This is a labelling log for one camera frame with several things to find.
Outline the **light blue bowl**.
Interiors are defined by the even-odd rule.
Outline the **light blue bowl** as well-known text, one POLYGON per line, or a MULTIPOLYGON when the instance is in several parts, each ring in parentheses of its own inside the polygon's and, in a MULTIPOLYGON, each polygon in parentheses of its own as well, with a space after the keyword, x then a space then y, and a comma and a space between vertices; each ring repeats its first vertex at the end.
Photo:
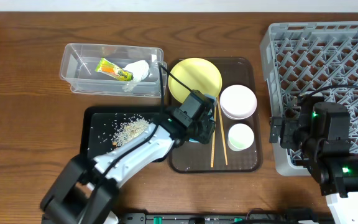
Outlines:
POLYGON ((215 121, 213 118, 214 107, 217 105, 217 101, 216 97, 209 94, 205 95, 212 99, 213 105, 210 109, 208 109, 208 112, 205 112, 200 117, 193 119, 189 142, 208 144, 212 140, 212 135, 215 129, 215 121))

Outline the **wooden chopstick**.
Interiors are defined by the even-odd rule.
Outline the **wooden chopstick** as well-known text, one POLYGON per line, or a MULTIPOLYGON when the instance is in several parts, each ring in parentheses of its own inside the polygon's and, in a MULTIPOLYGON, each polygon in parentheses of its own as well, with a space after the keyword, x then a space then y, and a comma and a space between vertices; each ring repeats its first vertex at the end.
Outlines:
POLYGON ((223 114, 222 114, 222 110, 221 110, 219 96, 217 96, 216 101, 217 101, 217 106, 218 106, 219 125, 220 125, 220 128, 221 128, 221 138, 222 138, 222 142, 223 142, 224 160, 225 160, 225 165, 228 165, 227 149, 226 149, 226 137, 225 137, 225 133, 224 133, 223 114))
POLYGON ((214 167, 214 150, 215 150, 215 140, 216 140, 216 117, 217 117, 217 106, 214 107, 214 121, 215 121, 215 129, 212 135, 212 143, 211 143, 211 164, 210 168, 214 167))

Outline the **pink bowl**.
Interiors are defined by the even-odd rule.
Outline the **pink bowl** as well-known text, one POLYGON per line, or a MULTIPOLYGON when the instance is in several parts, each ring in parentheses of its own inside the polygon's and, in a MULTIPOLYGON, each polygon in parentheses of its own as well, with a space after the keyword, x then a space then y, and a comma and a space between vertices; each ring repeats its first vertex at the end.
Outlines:
POLYGON ((251 117, 257 109, 255 93, 244 85, 231 85, 225 88, 219 100, 223 113, 233 120, 251 117))

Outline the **pale green cup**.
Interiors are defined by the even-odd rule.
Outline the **pale green cup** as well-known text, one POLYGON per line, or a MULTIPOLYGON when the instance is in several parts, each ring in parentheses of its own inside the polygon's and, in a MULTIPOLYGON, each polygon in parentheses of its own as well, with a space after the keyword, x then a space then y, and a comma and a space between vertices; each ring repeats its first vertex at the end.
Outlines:
POLYGON ((242 123, 233 125, 228 132, 228 146, 233 151, 248 149, 254 143, 254 132, 250 126, 242 123))

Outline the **rice pile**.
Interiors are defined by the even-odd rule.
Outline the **rice pile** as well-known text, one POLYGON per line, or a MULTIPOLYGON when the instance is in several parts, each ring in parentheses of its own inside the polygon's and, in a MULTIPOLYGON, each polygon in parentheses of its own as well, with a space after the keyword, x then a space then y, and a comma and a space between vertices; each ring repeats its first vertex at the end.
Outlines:
POLYGON ((118 126, 118 129, 112 136, 112 145, 121 147, 140 135, 149 126, 149 120, 142 116, 132 116, 125 118, 124 122, 118 126))

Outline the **white tissue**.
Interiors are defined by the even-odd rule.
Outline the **white tissue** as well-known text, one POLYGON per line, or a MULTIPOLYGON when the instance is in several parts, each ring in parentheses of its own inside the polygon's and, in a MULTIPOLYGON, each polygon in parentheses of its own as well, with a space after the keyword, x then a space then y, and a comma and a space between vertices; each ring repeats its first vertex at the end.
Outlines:
POLYGON ((126 65, 123 70, 131 72, 133 76, 132 80, 123 87, 125 92, 130 92, 138 85, 139 82, 148 77, 149 64, 145 60, 139 60, 126 65))

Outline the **green yellow snack wrapper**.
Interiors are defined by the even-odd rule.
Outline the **green yellow snack wrapper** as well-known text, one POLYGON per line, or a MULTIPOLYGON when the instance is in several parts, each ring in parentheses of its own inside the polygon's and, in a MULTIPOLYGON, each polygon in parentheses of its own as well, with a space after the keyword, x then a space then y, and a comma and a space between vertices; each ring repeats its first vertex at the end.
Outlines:
POLYGON ((133 74, 131 72, 122 69, 105 58, 101 58, 95 71, 109 75, 119 81, 131 81, 133 79, 133 74))

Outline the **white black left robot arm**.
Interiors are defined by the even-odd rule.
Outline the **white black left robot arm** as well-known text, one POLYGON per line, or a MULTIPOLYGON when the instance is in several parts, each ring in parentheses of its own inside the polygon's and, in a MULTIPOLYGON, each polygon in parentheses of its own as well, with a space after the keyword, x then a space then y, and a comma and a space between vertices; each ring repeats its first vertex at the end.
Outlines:
POLYGON ((64 167, 40 202, 54 223, 117 223, 119 189, 138 171, 190 139, 207 144, 215 130, 213 103, 184 103, 158 114, 136 138, 92 159, 83 154, 64 167))

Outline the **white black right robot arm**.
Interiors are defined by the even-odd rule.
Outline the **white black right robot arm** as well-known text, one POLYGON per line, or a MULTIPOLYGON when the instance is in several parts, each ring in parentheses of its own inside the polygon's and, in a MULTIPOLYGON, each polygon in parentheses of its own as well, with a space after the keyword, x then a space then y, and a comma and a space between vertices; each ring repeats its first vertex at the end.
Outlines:
POLYGON ((351 117, 322 96, 303 98, 297 119, 273 116, 271 143, 300 150, 335 223, 358 223, 358 156, 350 152, 351 117))

